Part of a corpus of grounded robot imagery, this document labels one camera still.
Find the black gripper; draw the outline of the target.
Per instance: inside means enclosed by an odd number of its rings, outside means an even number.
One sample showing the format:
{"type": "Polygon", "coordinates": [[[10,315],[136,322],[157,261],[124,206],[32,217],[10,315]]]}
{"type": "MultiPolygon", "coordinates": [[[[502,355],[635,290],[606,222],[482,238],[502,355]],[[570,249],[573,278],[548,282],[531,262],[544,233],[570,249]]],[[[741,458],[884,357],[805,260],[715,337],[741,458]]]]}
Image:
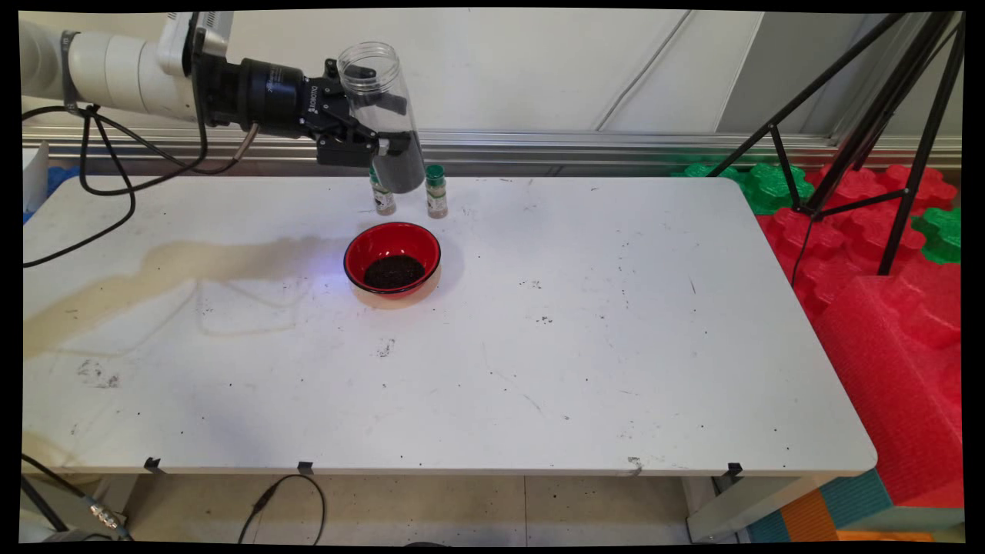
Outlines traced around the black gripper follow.
{"type": "Polygon", "coordinates": [[[320,77],[299,68],[246,58],[235,64],[201,54],[192,64],[195,99],[210,127],[238,126],[243,131],[282,138],[316,140],[316,160],[330,167],[369,167],[378,157],[409,150],[412,131],[376,131],[352,124],[352,110],[376,106],[407,115],[408,95],[392,91],[376,68],[324,62],[320,77]]]}

